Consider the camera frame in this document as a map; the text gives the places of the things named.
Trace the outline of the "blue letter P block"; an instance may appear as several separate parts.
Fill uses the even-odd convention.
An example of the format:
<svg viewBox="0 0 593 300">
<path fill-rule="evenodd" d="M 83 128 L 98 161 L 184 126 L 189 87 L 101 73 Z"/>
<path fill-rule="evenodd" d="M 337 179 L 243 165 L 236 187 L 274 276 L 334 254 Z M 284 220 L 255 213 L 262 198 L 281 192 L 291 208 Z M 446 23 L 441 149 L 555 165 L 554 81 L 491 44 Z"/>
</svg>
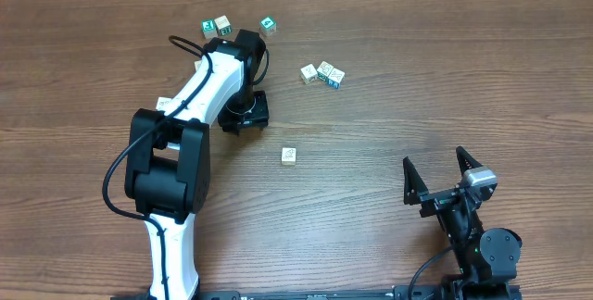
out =
<svg viewBox="0 0 593 300">
<path fill-rule="evenodd" d="M 283 166 L 294 166 L 297 162 L 297 150 L 295 148 L 283 147 L 281 164 Z"/>
</svg>

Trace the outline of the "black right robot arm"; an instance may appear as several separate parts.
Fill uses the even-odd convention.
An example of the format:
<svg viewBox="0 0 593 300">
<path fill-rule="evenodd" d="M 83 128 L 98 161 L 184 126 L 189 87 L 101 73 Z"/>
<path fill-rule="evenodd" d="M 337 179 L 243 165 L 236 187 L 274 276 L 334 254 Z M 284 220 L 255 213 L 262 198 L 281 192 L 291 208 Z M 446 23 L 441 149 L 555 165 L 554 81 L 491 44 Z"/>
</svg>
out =
<svg viewBox="0 0 593 300">
<path fill-rule="evenodd" d="M 454 187 L 430 192 L 409 158 L 403 159 L 406 205 L 419 205 L 423 218 L 437 217 L 448 237 L 449 247 L 429 258 L 415 272 L 406 290 L 408 299 L 520 299 L 520 288 L 511 285 L 517 277 L 522 238 L 505 228 L 486 230 L 477 210 L 494 194 L 498 178 L 493 170 L 473 158 L 463 147 L 456 148 L 461 180 Z M 459 273 L 442 278 L 423 295 L 416 282 L 434 262 L 453 253 Z"/>
</svg>

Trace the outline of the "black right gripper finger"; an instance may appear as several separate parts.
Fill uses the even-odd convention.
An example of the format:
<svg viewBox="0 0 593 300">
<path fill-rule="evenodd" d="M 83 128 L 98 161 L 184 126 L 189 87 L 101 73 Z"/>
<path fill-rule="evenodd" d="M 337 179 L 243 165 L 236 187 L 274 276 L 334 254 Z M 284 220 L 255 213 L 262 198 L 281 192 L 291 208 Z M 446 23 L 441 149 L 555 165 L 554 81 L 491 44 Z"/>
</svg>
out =
<svg viewBox="0 0 593 300">
<path fill-rule="evenodd" d="M 456 148 L 456 157 L 461 172 L 461 178 L 464 181 L 478 181 L 482 177 L 484 171 L 483 165 L 471 156 L 464 147 L 458 146 Z"/>
<path fill-rule="evenodd" d="M 403 170 L 404 203 L 410 206 L 420 204 L 421 197 L 429 193 L 428 188 L 408 157 L 403 159 Z"/>
</svg>

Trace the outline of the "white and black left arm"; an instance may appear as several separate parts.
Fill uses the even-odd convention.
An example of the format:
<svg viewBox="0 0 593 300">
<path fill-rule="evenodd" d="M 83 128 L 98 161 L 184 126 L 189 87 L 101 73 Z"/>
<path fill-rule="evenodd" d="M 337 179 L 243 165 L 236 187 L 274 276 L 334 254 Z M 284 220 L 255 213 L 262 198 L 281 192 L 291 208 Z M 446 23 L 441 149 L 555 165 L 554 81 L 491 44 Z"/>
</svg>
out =
<svg viewBox="0 0 593 300">
<path fill-rule="evenodd" d="M 266 128 L 266 94 L 254 90 L 268 69 L 258 33 L 214 38 L 198 48 L 202 61 L 181 91 L 155 110 L 132 117 L 124 151 L 124 190 L 146 226 L 153 280 L 144 299 L 196 299 L 195 221 L 210 183 L 209 131 L 238 134 Z"/>
</svg>

